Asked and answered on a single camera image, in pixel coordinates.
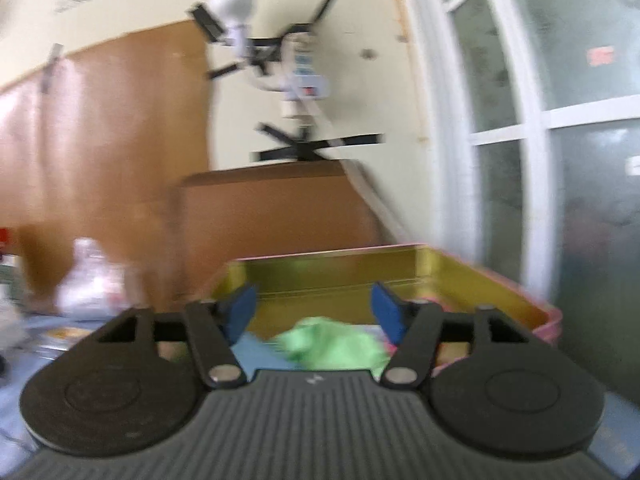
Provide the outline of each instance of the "frosted glass pane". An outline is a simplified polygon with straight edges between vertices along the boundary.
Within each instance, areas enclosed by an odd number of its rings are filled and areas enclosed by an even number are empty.
[[[520,281],[522,256],[522,168],[520,141],[479,146],[482,175],[484,264]]]
[[[640,0],[517,0],[547,108],[640,93]]]
[[[640,403],[640,121],[556,130],[562,348]]]
[[[511,81],[487,0],[467,0],[453,12],[462,47],[476,132],[516,124]]]

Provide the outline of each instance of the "plastic bag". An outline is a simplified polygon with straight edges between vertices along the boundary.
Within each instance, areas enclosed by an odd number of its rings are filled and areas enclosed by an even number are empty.
[[[92,238],[77,238],[74,266],[56,288],[56,307],[79,320],[116,316],[140,299],[132,273],[131,267],[110,263]]]

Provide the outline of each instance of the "light green cloth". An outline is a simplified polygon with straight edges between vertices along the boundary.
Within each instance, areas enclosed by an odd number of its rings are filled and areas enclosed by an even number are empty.
[[[389,361],[375,335],[357,325],[326,317],[307,317],[272,343],[305,370],[371,370],[379,378]]]

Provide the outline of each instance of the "round black disc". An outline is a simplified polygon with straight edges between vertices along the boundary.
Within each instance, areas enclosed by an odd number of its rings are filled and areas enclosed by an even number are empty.
[[[196,383],[180,365],[71,356],[43,368],[20,397],[27,427],[48,447],[89,457],[136,451],[175,433],[194,409]]]
[[[550,458],[585,446],[604,407],[601,386],[564,355],[493,344],[445,368],[430,401],[446,429],[510,458]]]

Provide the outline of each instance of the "cream wall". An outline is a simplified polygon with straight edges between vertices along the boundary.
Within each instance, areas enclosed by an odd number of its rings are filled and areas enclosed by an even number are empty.
[[[55,12],[59,1],[0,0],[0,84],[45,62],[53,43],[70,51],[183,20],[185,9],[197,0],[90,0]],[[254,35],[270,36],[287,23],[306,20],[318,1],[257,0]],[[341,148],[341,155],[364,162],[411,238],[428,241],[433,228],[430,144],[400,21],[396,0],[338,0],[319,29],[316,68],[332,86],[321,107],[337,135],[385,135],[383,145]],[[363,59],[364,48],[373,49],[376,59]],[[214,47],[214,58],[220,66],[231,61],[231,53]],[[209,160],[217,169],[247,166],[250,152],[276,146],[253,131],[258,122],[294,128],[280,118],[277,94],[252,88],[238,74],[216,83],[211,117]]]

